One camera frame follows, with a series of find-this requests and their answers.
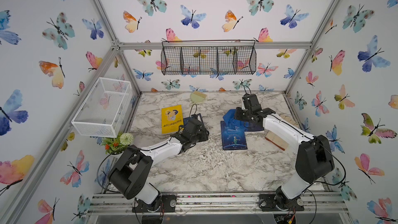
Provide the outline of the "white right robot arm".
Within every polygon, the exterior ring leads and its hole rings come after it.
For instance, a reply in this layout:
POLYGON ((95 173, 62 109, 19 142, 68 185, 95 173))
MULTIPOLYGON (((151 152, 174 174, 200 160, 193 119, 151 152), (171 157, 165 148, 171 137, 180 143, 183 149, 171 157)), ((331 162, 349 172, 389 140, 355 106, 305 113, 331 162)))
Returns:
POLYGON ((263 200, 267 211, 276 208, 284 211, 295 207, 297 200, 313 183, 335 169, 329 141, 325 136, 314 136, 302 131, 283 120, 272 109, 253 112, 238 107, 234 118, 249 123, 261 123, 264 129, 296 149, 295 173, 277 188, 272 199, 263 200))

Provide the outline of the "dark blue Chinese book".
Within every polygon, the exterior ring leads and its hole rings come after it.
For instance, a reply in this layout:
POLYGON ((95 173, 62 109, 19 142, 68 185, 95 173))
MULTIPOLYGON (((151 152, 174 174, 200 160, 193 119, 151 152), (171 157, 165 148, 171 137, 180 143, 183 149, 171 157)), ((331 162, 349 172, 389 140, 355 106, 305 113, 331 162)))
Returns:
POLYGON ((184 118, 183 119, 183 125, 186 125, 189 122, 190 119, 191 119, 190 117, 184 118))

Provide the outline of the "yellow illustrated book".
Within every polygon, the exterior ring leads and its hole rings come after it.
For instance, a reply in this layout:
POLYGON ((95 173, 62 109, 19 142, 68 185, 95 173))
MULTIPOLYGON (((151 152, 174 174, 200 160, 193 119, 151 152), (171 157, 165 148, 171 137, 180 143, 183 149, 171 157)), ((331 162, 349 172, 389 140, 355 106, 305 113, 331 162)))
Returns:
POLYGON ((161 131, 162 134, 171 134, 178 131, 179 126, 183 125, 182 106, 176 105, 163 108, 161 111, 161 131))

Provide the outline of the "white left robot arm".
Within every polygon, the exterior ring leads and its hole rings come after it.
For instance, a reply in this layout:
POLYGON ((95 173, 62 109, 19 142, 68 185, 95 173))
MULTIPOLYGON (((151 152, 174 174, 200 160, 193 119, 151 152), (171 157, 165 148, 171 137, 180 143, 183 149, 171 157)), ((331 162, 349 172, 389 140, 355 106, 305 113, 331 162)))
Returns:
POLYGON ((166 140, 145 148, 131 145, 122 153, 116 164, 109 171, 107 178, 126 199, 135 198, 151 212, 162 206, 159 190, 147 182, 151 168, 158 163, 184 153, 199 142, 208 141, 202 115, 193 114, 176 133, 166 140))

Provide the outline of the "dark blue horse-cover book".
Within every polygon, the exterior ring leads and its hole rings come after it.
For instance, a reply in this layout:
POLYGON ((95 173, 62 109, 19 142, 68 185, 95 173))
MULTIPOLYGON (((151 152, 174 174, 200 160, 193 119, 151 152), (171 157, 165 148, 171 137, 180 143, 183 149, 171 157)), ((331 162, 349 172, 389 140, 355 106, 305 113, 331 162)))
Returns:
POLYGON ((264 127, 260 123, 244 122, 245 132, 263 132, 264 127))

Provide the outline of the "blue cloth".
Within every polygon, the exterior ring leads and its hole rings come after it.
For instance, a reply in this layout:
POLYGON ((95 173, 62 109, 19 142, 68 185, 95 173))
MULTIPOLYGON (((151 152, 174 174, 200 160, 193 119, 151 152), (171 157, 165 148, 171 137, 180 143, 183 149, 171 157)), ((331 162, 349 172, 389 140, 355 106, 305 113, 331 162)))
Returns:
POLYGON ((228 112, 223 116, 223 120, 226 123, 227 127, 231 128, 242 128, 247 129, 249 124, 247 122, 243 122, 235 119, 236 109, 228 110, 228 112))

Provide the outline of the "blue Little Prince book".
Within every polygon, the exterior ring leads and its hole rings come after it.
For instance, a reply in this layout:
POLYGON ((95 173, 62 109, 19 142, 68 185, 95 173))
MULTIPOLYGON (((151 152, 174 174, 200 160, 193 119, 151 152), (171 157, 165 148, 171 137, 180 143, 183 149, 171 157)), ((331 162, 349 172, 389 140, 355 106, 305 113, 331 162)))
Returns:
POLYGON ((221 140, 223 150, 246 150, 247 142, 245 129, 241 125, 227 124, 225 121, 220 122, 221 140))

